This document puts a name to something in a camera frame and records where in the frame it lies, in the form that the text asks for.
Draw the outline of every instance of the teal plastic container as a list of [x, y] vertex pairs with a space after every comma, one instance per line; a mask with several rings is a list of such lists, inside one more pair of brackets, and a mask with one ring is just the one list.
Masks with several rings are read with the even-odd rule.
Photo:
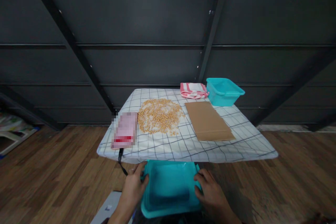
[[207, 78], [209, 100], [214, 106], [231, 107], [245, 91], [226, 78]]
[[143, 176], [149, 174], [149, 183], [141, 201], [141, 211], [147, 218], [193, 212], [201, 209], [195, 195], [194, 181], [199, 171], [194, 162], [148, 160]]

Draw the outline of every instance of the wooden floor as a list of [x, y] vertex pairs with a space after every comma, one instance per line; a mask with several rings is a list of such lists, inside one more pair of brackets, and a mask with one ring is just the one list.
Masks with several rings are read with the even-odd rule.
[[[90, 223], [125, 176], [99, 157], [107, 127], [44, 127], [0, 161], [1, 223]], [[279, 158], [204, 164], [246, 223], [336, 215], [336, 134], [263, 132]]]

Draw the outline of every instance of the cardboard sheet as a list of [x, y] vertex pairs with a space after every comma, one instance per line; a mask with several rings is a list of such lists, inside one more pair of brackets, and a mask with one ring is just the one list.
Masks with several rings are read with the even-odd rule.
[[199, 141], [235, 140], [230, 128], [208, 101], [185, 103]]

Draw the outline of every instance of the person's hand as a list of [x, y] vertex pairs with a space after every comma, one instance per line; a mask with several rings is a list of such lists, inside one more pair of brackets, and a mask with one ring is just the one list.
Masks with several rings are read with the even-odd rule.
[[129, 170], [118, 206], [112, 214], [109, 223], [124, 224], [130, 220], [149, 182], [148, 174], [143, 182], [140, 180], [146, 164], [147, 162], [137, 164], [133, 169]]
[[206, 169], [199, 170], [194, 176], [194, 180], [200, 183], [203, 191], [202, 193], [200, 189], [195, 186], [196, 197], [216, 223], [241, 224], [238, 217], [231, 210], [221, 187], [209, 171]]

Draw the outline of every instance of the table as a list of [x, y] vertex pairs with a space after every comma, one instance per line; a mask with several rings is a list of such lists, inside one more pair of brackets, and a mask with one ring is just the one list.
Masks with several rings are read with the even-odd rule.
[[[185, 103], [209, 101], [206, 99], [186, 99], [179, 89], [135, 89], [129, 96], [122, 112], [138, 112], [141, 104], [148, 99], [165, 98], [179, 103], [185, 117], [181, 117], [177, 136], [155, 133], [150, 135], [139, 130], [138, 139], [132, 148], [124, 149], [122, 161], [140, 163], [144, 160], [172, 160], [183, 162], [226, 163], [248, 160], [273, 159], [276, 150], [252, 123], [233, 105], [232, 107], [213, 106], [225, 120], [236, 140], [198, 141], [191, 124]], [[111, 123], [98, 149], [99, 156], [118, 160], [119, 150], [112, 150], [112, 136], [119, 116]]]

